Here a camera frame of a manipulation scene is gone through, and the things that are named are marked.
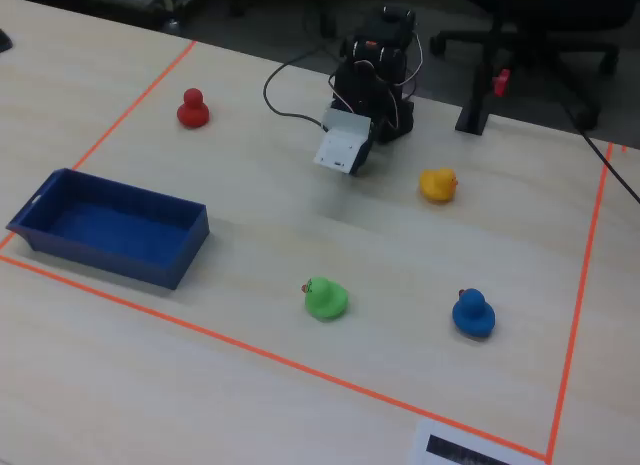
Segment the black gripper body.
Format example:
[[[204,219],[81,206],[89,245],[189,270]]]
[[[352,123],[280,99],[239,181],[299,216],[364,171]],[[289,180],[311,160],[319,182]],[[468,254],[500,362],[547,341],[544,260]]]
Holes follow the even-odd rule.
[[[360,146],[354,162],[351,166],[349,174],[352,176],[356,176],[359,168],[366,162],[366,159],[369,155],[369,152],[372,148],[373,143],[375,142],[375,129],[370,128],[369,134],[366,141]]]

